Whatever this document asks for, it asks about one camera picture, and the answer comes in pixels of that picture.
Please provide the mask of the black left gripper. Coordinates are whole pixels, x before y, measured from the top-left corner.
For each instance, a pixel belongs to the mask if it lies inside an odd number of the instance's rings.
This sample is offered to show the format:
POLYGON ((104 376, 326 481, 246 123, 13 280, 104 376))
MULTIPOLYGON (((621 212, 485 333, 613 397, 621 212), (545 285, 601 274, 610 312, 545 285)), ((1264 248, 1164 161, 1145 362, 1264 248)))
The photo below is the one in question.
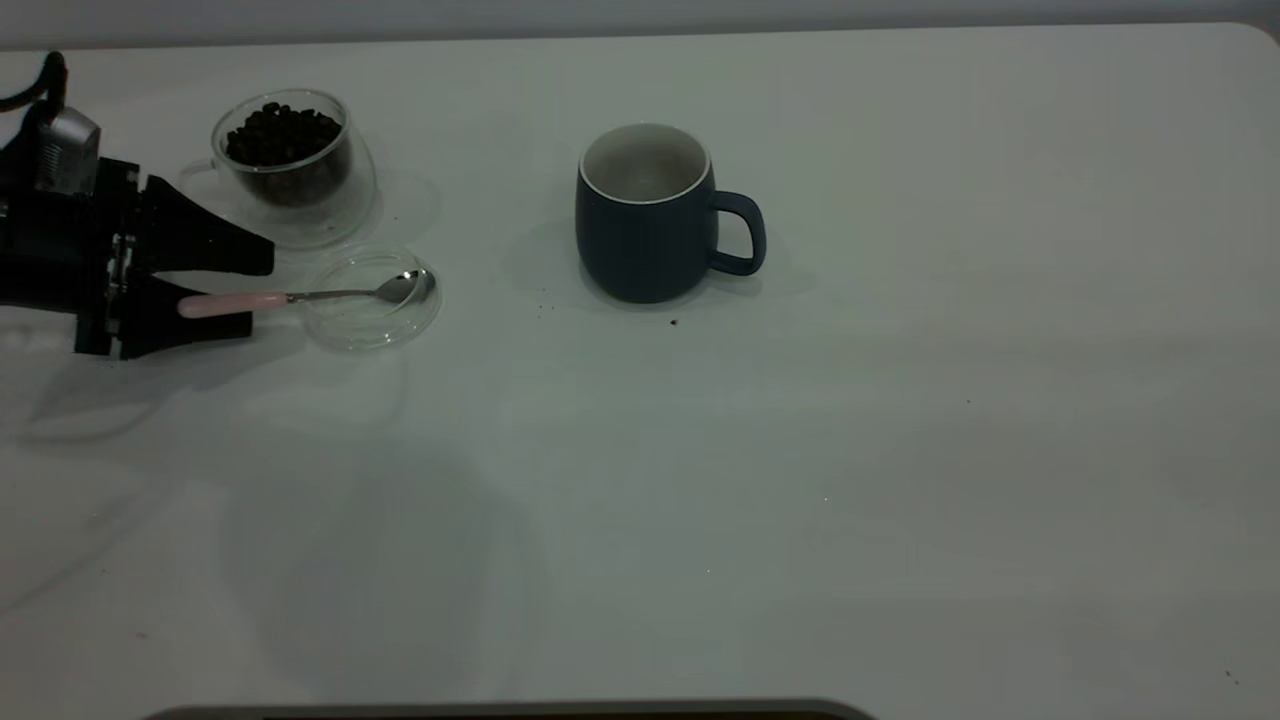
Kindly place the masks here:
POLYGON ((1 302, 76 319, 74 352, 123 360, 188 345, 243 340, 253 316, 187 319, 179 301, 195 290, 137 278, 123 261, 140 206, 138 268, 270 275, 275 245, 200 206, 140 167, 104 158, 91 195, 3 191, 1 302))

